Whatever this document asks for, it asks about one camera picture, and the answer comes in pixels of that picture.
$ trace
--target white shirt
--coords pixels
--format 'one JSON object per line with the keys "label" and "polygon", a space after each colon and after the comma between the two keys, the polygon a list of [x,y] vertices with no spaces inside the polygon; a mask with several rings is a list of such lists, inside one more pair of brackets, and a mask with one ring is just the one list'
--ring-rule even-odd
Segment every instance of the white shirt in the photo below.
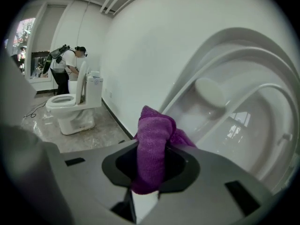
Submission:
{"label": "white shirt", "polygon": [[60,61],[60,63],[57,63],[56,60],[53,60],[50,68],[53,69],[55,72],[57,73],[64,73],[65,72],[65,68],[67,66],[72,66],[75,67],[75,53],[70,51],[70,50],[66,50],[62,55],[61,55],[62,59]]}

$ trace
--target black pants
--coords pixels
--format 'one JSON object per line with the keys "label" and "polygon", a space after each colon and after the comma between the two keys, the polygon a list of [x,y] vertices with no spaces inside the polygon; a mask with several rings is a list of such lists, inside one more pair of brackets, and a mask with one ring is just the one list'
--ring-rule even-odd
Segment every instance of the black pants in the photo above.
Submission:
{"label": "black pants", "polygon": [[69,75],[67,74],[67,72],[65,71],[64,73],[57,73],[57,72],[53,71],[52,69],[50,69],[50,70],[51,70],[51,73],[58,85],[56,95],[69,93],[69,89],[68,89]]}

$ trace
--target baseboard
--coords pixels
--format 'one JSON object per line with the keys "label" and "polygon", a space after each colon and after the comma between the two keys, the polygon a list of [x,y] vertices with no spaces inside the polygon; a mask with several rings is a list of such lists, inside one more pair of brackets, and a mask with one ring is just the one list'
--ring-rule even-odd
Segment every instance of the baseboard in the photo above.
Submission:
{"label": "baseboard", "polygon": [[115,119],[115,121],[117,122],[117,124],[120,126],[120,128],[124,131],[124,133],[130,138],[133,139],[133,136],[128,132],[128,130],[123,126],[123,124],[119,121],[119,119],[113,114],[113,112],[111,111],[111,109],[109,108],[109,106],[106,104],[106,102],[102,99],[103,104],[105,105],[105,107],[107,108],[107,110],[109,111],[109,113],[112,115],[113,119]]}
{"label": "baseboard", "polygon": [[51,89],[51,90],[41,90],[41,91],[37,91],[37,94],[44,94],[44,93],[53,93],[53,92],[57,92],[57,89]]}

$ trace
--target tree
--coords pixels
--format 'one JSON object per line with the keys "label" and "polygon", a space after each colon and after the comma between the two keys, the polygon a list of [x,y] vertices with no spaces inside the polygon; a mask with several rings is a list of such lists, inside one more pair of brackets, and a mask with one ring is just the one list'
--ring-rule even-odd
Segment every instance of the tree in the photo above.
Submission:
{"label": "tree", "polygon": [[26,19],[20,22],[20,25],[22,26],[22,32],[17,32],[15,35],[17,38],[17,43],[15,43],[15,46],[19,46],[20,44],[22,44],[22,46],[27,45],[33,22],[34,19]]}

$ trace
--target cable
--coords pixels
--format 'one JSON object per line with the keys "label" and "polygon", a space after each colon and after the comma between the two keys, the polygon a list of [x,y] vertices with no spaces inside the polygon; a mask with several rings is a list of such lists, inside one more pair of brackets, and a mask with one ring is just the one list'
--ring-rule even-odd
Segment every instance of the cable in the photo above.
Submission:
{"label": "cable", "polygon": [[[47,103],[47,101],[45,101],[45,102],[42,102],[42,103],[40,103],[39,105],[37,105],[37,106],[40,106],[41,104],[44,104],[43,106],[41,106],[41,107],[44,107],[45,105],[46,105],[46,103]],[[39,108],[41,108],[41,107],[37,107],[31,114],[27,114],[27,115],[25,115],[24,117],[25,118],[27,118],[27,117],[31,117],[31,118],[35,118],[36,117],[36,113],[34,113],[37,109],[39,109]]]}
{"label": "cable", "polygon": [[86,8],[85,8],[85,11],[84,11],[83,16],[82,16],[82,20],[81,20],[80,25],[79,25],[79,30],[78,30],[78,34],[77,34],[76,46],[78,46],[78,39],[79,39],[79,33],[80,33],[81,25],[82,25],[82,23],[83,23],[83,18],[84,18],[84,15],[85,15],[85,13],[86,13],[86,10],[88,10],[89,4],[90,4],[90,0],[89,0],[89,2],[88,2],[88,4],[87,4]]}
{"label": "cable", "polygon": [[53,95],[55,95],[55,90],[54,90],[54,78],[53,78]]}

